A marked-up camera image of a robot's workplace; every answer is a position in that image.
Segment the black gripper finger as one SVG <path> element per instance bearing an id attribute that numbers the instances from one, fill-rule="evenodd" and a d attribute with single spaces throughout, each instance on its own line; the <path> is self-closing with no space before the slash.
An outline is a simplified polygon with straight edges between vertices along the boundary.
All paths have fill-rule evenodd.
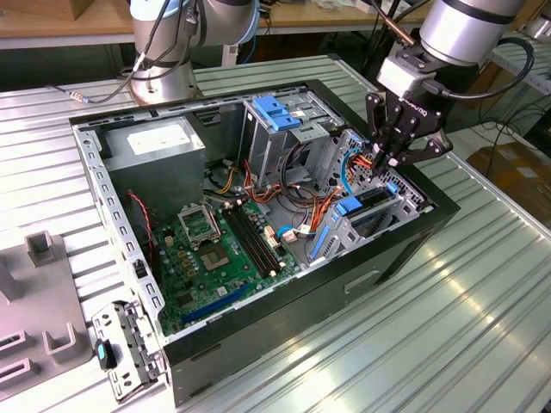
<path id="1" fill-rule="evenodd" d="M 397 96 L 387 92 L 367 94 L 365 104 L 374 154 L 371 169 L 386 170 L 403 143 L 398 126 L 404 115 L 404 105 Z"/>
<path id="2" fill-rule="evenodd" d="M 409 165 L 440 157 L 453 149 L 442 127 L 435 133 L 414 140 L 410 145 L 401 145 L 397 155 L 388 163 L 390 167 Z"/>

